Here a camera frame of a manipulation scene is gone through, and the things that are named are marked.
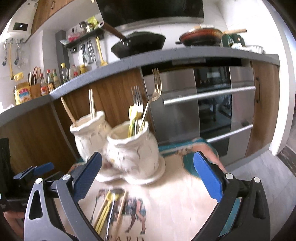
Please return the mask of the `person's left hand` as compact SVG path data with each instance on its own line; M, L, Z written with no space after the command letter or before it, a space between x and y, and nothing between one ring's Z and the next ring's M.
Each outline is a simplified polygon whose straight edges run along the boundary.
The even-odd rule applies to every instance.
M18 223L18 220L23 219L25 214L23 212L6 211L4 217L17 236L23 240L23 227Z

